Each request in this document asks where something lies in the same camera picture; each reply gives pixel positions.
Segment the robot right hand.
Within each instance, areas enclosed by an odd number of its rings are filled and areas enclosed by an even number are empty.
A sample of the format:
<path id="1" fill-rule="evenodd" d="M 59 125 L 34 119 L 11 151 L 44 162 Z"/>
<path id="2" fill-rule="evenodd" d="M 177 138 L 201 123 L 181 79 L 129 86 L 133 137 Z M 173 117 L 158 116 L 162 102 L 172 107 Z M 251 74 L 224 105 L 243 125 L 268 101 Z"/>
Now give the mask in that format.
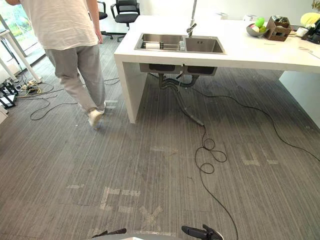
<path id="1" fill-rule="evenodd" d="M 202 227 L 204 229 L 198 229 L 190 226 L 183 225 L 181 230 L 194 238 L 201 239 L 201 240 L 224 240 L 223 236 L 212 229 L 211 227 L 203 224 Z"/>

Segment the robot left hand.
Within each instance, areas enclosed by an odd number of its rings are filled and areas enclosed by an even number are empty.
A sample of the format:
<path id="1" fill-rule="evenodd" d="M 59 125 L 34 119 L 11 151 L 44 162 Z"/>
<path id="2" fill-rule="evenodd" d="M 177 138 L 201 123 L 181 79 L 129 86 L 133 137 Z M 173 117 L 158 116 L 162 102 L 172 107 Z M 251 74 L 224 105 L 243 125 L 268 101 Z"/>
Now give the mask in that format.
<path id="1" fill-rule="evenodd" d="M 111 232 L 108 232 L 107 230 L 104 231 L 104 232 L 101 232 L 99 234 L 96 234 L 94 236 L 92 236 L 91 238 L 97 238 L 97 237 L 101 237 L 101 236 L 107 236 L 107 235 L 118 235 L 118 234 L 125 234 L 127 232 L 127 229 L 126 228 L 121 228 L 121 229 L 118 229 L 118 230 L 115 230 L 115 231 L 111 231 Z"/>

